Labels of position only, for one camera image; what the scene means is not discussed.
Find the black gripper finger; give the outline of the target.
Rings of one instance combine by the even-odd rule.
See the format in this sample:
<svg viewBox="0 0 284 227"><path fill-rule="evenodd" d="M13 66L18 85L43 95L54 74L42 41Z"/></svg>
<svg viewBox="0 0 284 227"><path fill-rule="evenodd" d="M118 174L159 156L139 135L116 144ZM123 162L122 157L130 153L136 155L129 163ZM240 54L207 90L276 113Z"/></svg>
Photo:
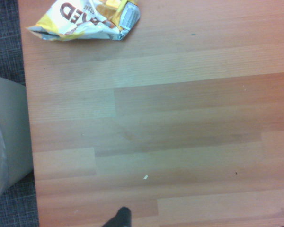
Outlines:
<svg viewBox="0 0 284 227"><path fill-rule="evenodd" d="M131 227L132 213L128 207L122 207L116 215L106 222L102 227Z"/></svg>

